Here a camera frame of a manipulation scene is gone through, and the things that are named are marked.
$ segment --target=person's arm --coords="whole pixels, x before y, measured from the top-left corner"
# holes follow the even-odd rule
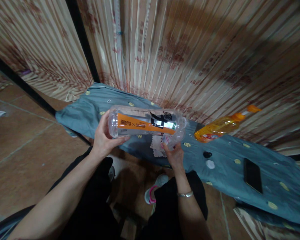
[[[178,143],[173,151],[164,144],[168,161],[174,171],[178,193],[189,193],[191,187],[183,168],[183,150]],[[194,197],[178,197],[179,222],[184,239],[212,239],[207,222]]]
[[[95,132],[90,154],[52,189],[17,225],[10,239],[56,239],[76,209],[86,184],[111,150],[129,137],[112,139],[107,111]]]

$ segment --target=white sneaker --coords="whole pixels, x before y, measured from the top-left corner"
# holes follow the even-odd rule
[[[111,166],[110,169],[109,169],[109,179],[110,179],[110,182],[113,181],[114,176],[115,176],[114,166]]]
[[[154,202],[150,203],[150,190],[154,186],[162,187],[164,184],[166,184],[169,181],[169,177],[166,174],[161,174],[157,177],[156,182],[154,185],[149,188],[145,193],[144,193],[144,200],[146,201],[147,204],[153,204]]]

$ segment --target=bracelet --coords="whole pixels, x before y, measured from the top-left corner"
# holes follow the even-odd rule
[[[178,197],[191,197],[193,195],[193,191],[188,193],[177,193]]]

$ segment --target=plastic bottle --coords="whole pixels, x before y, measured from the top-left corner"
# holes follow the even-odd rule
[[[203,143],[211,142],[214,139],[217,139],[224,134],[232,132],[239,128],[240,121],[244,120],[246,117],[245,115],[249,112],[259,112],[261,111],[260,108],[257,108],[254,105],[249,105],[247,107],[247,111],[243,113],[235,113],[231,116],[225,116],[214,120],[212,123],[204,126],[197,132],[195,132],[194,137]]]
[[[174,109],[143,109],[120,105],[110,108],[109,133],[114,138],[144,134],[177,136],[186,125],[187,119]]]
[[[161,143],[161,148],[163,149],[163,143],[165,143],[170,151],[173,150],[174,146],[183,140],[185,136],[185,129],[180,129],[177,133],[174,135],[167,135],[164,134],[162,136],[162,143]]]

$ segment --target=patterned curtain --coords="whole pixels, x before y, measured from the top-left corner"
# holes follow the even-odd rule
[[[60,100],[76,100],[93,83],[64,0],[0,1],[0,58]]]
[[[78,4],[103,83],[204,124],[255,104],[233,135],[300,153],[300,1]],[[91,85],[64,0],[0,1],[4,34],[38,89],[74,100]]]
[[[204,124],[255,104],[233,135],[300,153],[300,1],[79,5],[103,83]]]

